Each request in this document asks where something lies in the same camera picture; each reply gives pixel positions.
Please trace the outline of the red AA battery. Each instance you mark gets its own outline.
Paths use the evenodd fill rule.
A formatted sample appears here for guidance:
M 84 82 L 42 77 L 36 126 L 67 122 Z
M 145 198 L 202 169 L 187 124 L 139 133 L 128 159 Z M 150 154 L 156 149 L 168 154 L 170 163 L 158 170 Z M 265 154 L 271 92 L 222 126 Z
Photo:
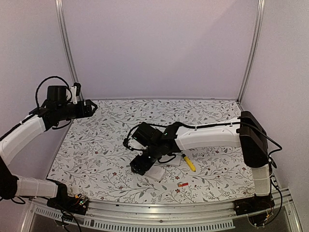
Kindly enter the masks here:
M 180 184 L 178 184 L 178 187 L 184 187 L 184 186 L 188 186 L 189 185 L 189 183 L 180 183 Z

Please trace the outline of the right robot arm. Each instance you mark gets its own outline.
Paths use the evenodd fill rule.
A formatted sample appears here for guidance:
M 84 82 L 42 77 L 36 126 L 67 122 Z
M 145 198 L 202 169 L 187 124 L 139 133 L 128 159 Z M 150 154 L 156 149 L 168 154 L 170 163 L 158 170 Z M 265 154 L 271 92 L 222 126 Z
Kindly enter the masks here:
M 129 144 L 130 139 L 138 142 L 142 148 L 141 155 L 137 155 L 131 162 L 132 172 L 144 175 L 153 164 L 163 156 L 175 157 L 185 150 L 231 146 L 240 147 L 244 163 L 251 169 L 255 196 L 250 199 L 250 207 L 254 211 L 261 210 L 268 203 L 271 193 L 271 167 L 276 164 L 268 150 L 271 142 L 281 151 L 282 146 L 271 139 L 260 123 L 249 111 L 242 111 L 239 117 L 213 124 L 186 125 L 174 122 L 159 130 L 160 125 L 142 122 L 133 127 L 123 141 L 123 145 L 134 151 Z

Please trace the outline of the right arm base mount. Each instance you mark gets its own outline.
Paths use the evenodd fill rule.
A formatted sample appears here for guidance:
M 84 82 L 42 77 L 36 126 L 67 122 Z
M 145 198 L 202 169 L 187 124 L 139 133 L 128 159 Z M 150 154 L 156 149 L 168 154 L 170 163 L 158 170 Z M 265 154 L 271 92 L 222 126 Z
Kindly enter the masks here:
M 273 215 L 275 203 L 270 196 L 253 196 L 233 201 L 234 211 L 237 216 L 246 215 L 249 223 L 254 227 L 266 225 Z

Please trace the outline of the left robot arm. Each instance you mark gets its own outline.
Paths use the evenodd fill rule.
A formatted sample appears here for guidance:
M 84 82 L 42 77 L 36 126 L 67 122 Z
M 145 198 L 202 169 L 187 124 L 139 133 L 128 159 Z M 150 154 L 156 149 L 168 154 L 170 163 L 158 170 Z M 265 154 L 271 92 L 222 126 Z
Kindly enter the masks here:
M 91 100 L 79 101 L 81 85 L 49 86 L 42 106 L 0 138 L 0 196 L 5 200 L 14 197 L 46 197 L 62 210 L 72 205 L 70 196 L 59 191 L 61 187 L 49 180 L 21 177 L 10 172 L 8 166 L 15 156 L 36 137 L 50 129 L 57 129 L 61 121 L 93 116 L 98 106 Z

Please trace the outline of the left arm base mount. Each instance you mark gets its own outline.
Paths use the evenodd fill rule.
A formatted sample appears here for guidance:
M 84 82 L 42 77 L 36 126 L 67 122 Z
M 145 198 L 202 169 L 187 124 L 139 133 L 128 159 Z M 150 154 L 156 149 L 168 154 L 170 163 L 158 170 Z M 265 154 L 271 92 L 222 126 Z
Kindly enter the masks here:
M 55 198 L 47 200 L 47 206 L 51 208 L 66 210 L 70 213 L 79 215 L 86 215 L 88 204 L 88 198 L 81 194 L 69 196 L 61 193 Z

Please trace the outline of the yellow handled screwdriver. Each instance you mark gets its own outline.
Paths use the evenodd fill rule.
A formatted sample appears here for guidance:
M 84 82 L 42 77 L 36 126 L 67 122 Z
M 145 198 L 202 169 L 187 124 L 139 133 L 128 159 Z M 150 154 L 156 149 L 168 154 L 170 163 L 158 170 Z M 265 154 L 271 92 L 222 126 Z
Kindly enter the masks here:
M 186 162 L 186 164 L 188 165 L 188 167 L 190 168 L 190 170 L 192 172 L 196 172 L 196 167 L 195 165 L 191 162 L 191 160 L 185 155 L 182 154 L 182 158 L 184 159 L 184 161 Z

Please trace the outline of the plain white remote control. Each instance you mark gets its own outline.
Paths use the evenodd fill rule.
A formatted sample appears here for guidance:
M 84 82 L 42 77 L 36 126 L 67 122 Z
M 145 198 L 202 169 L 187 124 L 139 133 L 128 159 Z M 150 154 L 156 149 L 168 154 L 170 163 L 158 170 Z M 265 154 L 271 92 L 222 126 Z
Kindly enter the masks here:
M 175 156 L 175 157 L 163 156 L 159 161 L 155 162 L 155 165 L 178 167 L 180 163 L 181 163 L 180 156 Z

